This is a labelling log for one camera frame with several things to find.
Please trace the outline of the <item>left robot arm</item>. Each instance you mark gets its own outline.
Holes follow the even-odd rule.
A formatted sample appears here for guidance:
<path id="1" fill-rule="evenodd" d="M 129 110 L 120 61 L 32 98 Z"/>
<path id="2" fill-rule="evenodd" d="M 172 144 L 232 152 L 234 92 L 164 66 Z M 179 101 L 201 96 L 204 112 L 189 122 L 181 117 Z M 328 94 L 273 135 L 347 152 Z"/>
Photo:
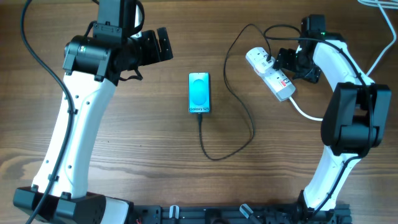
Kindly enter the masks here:
<path id="1" fill-rule="evenodd" d="M 140 1 L 99 1 L 98 17 L 65 46 L 63 91 L 45 159 L 14 206 L 44 223 L 134 223 L 134 204 L 88 191 L 91 154 L 122 72 L 141 80 L 140 66 L 173 57 L 167 30 L 143 30 Z"/>

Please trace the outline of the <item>Galaxy S25 smartphone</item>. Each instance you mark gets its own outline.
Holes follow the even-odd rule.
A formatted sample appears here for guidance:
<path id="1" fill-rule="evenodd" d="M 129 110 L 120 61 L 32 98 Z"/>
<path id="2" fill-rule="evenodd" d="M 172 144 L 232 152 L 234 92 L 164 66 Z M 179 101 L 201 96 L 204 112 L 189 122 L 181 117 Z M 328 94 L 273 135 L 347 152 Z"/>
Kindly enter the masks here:
<path id="1" fill-rule="evenodd" d="M 188 74 L 188 111 L 210 112 L 210 74 L 208 72 Z"/>

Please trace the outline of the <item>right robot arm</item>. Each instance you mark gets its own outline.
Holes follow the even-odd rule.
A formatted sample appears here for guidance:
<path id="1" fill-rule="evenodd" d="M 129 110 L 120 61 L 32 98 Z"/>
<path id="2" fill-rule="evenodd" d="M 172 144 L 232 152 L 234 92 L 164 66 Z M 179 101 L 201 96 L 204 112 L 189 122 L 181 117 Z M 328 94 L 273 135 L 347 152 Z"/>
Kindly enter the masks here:
<path id="1" fill-rule="evenodd" d="M 383 139 L 392 92 L 362 72 L 341 34 L 326 30 L 325 16 L 304 17 L 296 41 L 297 50 L 279 50 L 274 69 L 286 69 L 295 79 L 312 83 L 323 73 L 333 95 L 321 123 L 323 154 L 300 193 L 295 218 L 328 222 L 336 214 L 336 198 L 352 168 Z"/>

